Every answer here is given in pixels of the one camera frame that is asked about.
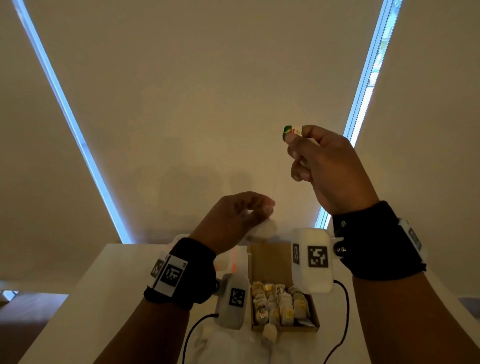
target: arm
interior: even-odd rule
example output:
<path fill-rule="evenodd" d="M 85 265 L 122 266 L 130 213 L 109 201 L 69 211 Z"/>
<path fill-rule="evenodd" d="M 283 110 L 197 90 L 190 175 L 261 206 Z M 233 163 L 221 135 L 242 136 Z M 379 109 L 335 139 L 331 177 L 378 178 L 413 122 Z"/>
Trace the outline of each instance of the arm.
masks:
<path fill-rule="evenodd" d="M 292 178 L 312 184 L 332 215 L 360 211 L 379 198 L 350 142 L 304 126 L 285 136 L 294 158 Z M 314 138 L 315 145 L 306 138 Z M 300 164 L 304 160 L 310 169 Z M 363 334 L 373 364 L 480 363 L 480 350 L 450 315 L 423 273 L 398 280 L 353 278 Z"/>
<path fill-rule="evenodd" d="M 224 196 L 190 238 L 218 255 L 233 248 L 250 229 L 268 219 L 274 205 L 272 199 L 255 192 Z M 176 363 L 189 315 L 189 311 L 173 303 L 151 303 L 143 298 L 95 364 Z"/>

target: person's left hand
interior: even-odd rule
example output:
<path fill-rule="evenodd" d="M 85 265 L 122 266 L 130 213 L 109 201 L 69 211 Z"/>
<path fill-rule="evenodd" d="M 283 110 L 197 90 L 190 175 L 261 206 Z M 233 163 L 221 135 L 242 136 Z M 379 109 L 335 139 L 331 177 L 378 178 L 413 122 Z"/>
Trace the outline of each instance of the person's left hand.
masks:
<path fill-rule="evenodd" d="M 250 229 L 267 220 L 273 213 L 273 206 L 274 200 L 256 192 L 223 196 L 189 237 L 219 255 L 237 245 Z"/>

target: black wristband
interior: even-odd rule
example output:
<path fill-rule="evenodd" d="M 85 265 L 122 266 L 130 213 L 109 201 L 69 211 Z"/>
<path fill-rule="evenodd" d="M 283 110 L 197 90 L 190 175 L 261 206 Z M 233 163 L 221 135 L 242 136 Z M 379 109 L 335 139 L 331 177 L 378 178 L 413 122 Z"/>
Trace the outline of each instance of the black wristband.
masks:
<path fill-rule="evenodd" d="M 173 302 L 185 310 L 190 310 L 194 303 L 208 300 L 218 288 L 213 265 L 215 253 L 194 239 L 183 238 L 175 244 L 170 255 L 187 261 L 172 297 L 156 291 L 154 286 L 144 291 L 145 299 L 153 303 Z M 157 282 L 162 274 L 164 269 L 158 274 Z"/>
<path fill-rule="evenodd" d="M 333 216 L 341 262 L 361 279 L 402 279 L 426 270 L 399 219 L 386 201 L 365 210 Z"/>

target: wire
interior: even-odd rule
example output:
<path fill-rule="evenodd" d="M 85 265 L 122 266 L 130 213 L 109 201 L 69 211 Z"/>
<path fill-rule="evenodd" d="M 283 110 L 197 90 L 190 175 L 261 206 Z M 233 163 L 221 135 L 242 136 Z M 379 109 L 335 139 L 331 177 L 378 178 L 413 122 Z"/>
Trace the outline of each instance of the wire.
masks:
<path fill-rule="evenodd" d="M 343 332 L 343 336 L 342 336 L 342 340 L 340 340 L 340 342 L 335 345 L 333 347 L 333 349 L 328 353 L 327 357 L 325 358 L 324 360 L 324 364 L 327 362 L 328 358 L 330 358 L 330 356 L 333 354 L 333 352 L 340 346 L 343 344 L 343 342 L 345 341 L 345 337 L 347 336 L 347 331 L 348 331 L 348 319 L 350 317 L 350 301 L 348 300 L 348 292 L 347 292 L 347 289 L 345 288 L 345 286 L 343 285 L 342 282 L 334 279 L 333 280 L 333 283 L 336 283 L 338 284 L 340 287 L 343 288 L 343 290 L 345 291 L 345 298 L 347 300 L 347 320 L 345 322 L 345 331 Z"/>
<path fill-rule="evenodd" d="M 192 334 L 193 330 L 198 326 L 198 324 L 200 324 L 203 320 L 209 317 L 218 317 L 218 314 L 209 314 L 209 315 L 203 316 L 200 320 L 195 322 L 195 325 L 193 325 L 192 328 L 190 329 L 190 332 L 187 335 L 187 339 L 185 340 L 185 345 L 183 345 L 183 356 L 181 359 L 182 364 L 185 364 L 185 354 L 187 353 L 187 344 L 188 344 L 188 339 L 190 338 L 190 335 Z"/>

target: open cardboard box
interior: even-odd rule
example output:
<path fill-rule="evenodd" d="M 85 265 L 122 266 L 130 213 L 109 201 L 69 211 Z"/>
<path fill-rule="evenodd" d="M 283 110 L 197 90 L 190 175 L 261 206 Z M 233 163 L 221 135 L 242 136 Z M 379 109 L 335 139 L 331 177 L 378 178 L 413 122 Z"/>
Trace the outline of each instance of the open cardboard box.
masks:
<path fill-rule="evenodd" d="M 263 283 L 285 284 L 286 287 L 292 283 L 292 258 L 290 243 L 254 243 L 248 246 L 248 279 L 250 284 L 255 281 Z M 313 304 L 312 296 L 305 295 L 308 301 L 311 317 L 315 325 L 312 327 L 302 326 L 279 326 L 279 332 L 317 332 L 320 327 L 317 311 Z M 252 300 L 252 288 L 250 287 L 250 306 L 252 315 L 253 331 L 263 331 L 264 327 L 255 322 L 255 309 Z"/>

